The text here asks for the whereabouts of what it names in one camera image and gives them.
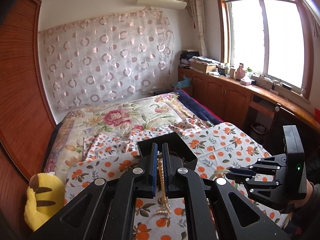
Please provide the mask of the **person's right hand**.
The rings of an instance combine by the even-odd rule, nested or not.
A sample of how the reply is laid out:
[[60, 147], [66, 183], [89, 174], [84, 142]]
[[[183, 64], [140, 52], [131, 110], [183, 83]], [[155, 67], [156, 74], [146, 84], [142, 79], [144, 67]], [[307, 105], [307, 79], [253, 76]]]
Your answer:
[[306, 185], [307, 185], [306, 187], [307, 191], [306, 191], [306, 197], [304, 198], [304, 204], [306, 204], [309, 201], [313, 192], [313, 185], [310, 183], [310, 181], [306, 180]]

